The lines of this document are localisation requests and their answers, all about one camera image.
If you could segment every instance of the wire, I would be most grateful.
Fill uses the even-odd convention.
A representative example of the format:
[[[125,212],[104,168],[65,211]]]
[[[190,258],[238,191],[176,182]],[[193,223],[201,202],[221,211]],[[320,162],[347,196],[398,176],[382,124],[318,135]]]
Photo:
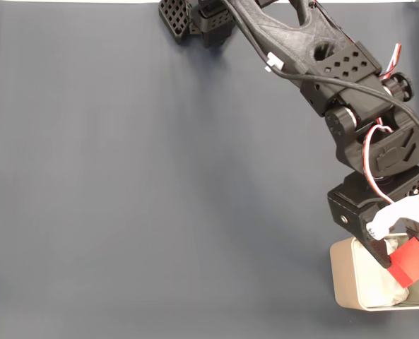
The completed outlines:
[[[254,50],[257,52],[259,57],[267,64],[268,58],[262,51],[261,47],[259,46],[258,42],[255,40],[252,32],[247,27],[247,24],[245,23],[244,19],[240,16],[240,14],[237,12],[236,8],[230,3],[229,0],[222,0],[223,3],[226,5],[228,10],[231,12],[232,16],[237,21],[237,26],[242,31],[242,33],[245,35],[247,40],[249,40],[250,44],[253,46]],[[344,88],[351,88],[353,90],[357,90],[362,93],[366,93],[368,95],[371,95],[373,97],[378,97],[379,99],[382,99],[385,102],[388,102],[404,111],[410,119],[415,123],[415,125],[419,128],[419,116],[407,105],[402,103],[401,101],[397,100],[396,98],[384,94],[382,92],[379,92],[378,90],[374,90],[372,88],[369,88],[367,86],[359,85],[357,83],[352,83],[350,81],[345,81],[341,79],[335,79],[335,78],[329,78],[326,76],[313,76],[308,74],[292,74],[292,73],[285,73],[278,69],[276,66],[272,66],[271,70],[278,75],[279,77],[287,80],[296,80],[296,81],[310,81],[313,83],[329,83],[332,85],[338,85]]]
[[[366,180],[370,183],[372,189],[377,193],[378,196],[382,197],[384,200],[388,201],[389,203],[394,203],[381,189],[377,186],[377,183],[372,176],[371,167],[370,167],[370,146],[372,136],[377,129],[381,129],[383,131],[387,131],[389,133],[393,133],[393,130],[390,129],[388,126],[382,125],[374,125],[366,134],[365,143],[363,145],[363,169],[365,172]]]
[[[389,79],[391,76],[391,73],[394,71],[396,66],[398,66],[399,56],[401,55],[401,48],[402,48],[401,44],[396,44],[396,46],[394,47],[394,51],[393,51],[393,54],[391,55],[391,59],[388,64],[388,67],[386,68],[385,74],[380,77],[381,80]],[[378,118],[376,122],[379,125],[384,124],[384,121],[382,120],[382,118]]]

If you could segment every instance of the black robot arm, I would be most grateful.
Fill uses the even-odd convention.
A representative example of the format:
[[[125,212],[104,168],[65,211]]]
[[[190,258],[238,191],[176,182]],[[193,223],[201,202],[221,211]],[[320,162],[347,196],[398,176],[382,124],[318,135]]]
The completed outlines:
[[[365,178],[364,140],[380,119],[392,133],[378,131],[370,144],[368,168],[379,178],[377,186],[393,201],[419,194],[419,118],[403,104],[413,96],[411,82],[402,73],[383,79],[377,60],[316,1],[290,1],[300,23],[296,28],[262,11],[273,2],[162,0],[159,11],[178,43],[194,34],[206,47],[221,44],[238,25],[264,61],[282,61],[283,68],[270,64],[272,70],[291,80],[325,118],[337,159],[355,170],[328,194],[334,221],[388,268],[384,240],[367,230],[388,202]],[[407,220],[406,227],[410,237],[419,239],[419,224]]]

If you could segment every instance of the black cable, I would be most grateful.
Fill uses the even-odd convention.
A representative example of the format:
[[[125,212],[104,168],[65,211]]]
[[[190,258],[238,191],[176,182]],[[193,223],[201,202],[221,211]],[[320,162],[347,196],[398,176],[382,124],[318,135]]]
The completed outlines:
[[[252,32],[247,27],[247,24],[245,23],[244,19],[240,16],[240,14],[237,12],[236,8],[228,1],[228,0],[222,0],[223,3],[227,6],[228,10],[231,12],[232,16],[237,21],[237,26],[242,31],[242,33],[245,35],[247,40],[249,40],[250,44],[253,46],[254,50],[258,53],[259,57],[267,64],[268,57],[263,52],[261,47],[259,46],[258,42],[255,40]],[[329,83],[332,85],[338,85],[344,88],[351,88],[353,90],[358,90],[359,92],[366,93],[368,95],[371,95],[373,97],[378,97],[379,99],[382,99],[383,101],[389,102],[390,104],[399,107],[402,109],[409,117],[413,120],[415,125],[419,128],[419,116],[407,105],[402,103],[401,101],[397,100],[396,98],[381,93],[378,90],[369,88],[364,85],[360,85],[358,83],[352,83],[350,81],[345,81],[341,79],[335,79],[335,78],[329,78],[327,76],[313,76],[309,74],[292,74],[292,73],[285,73],[282,70],[278,69],[276,66],[272,66],[271,70],[279,77],[287,80],[297,80],[297,81],[310,81],[313,83]]]

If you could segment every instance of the white connector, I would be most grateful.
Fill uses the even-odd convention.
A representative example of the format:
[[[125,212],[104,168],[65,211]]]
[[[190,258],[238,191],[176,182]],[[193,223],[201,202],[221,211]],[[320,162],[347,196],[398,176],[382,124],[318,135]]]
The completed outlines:
[[[268,66],[266,66],[266,71],[268,71],[269,73],[272,72],[271,67],[277,66],[278,69],[282,70],[283,66],[285,66],[285,63],[282,62],[274,53],[269,52],[267,54],[267,57]]]

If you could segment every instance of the dark gray backdrop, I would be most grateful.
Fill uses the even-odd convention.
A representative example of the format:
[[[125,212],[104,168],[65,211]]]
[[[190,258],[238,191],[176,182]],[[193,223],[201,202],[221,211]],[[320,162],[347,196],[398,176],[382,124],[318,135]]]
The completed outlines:
[[[419,111],[419,4],[326,8],[384,65],[403,44]],[[419,311],[335,302],[334,146],[238,32],[0,3],[0,339],[419,338]]]

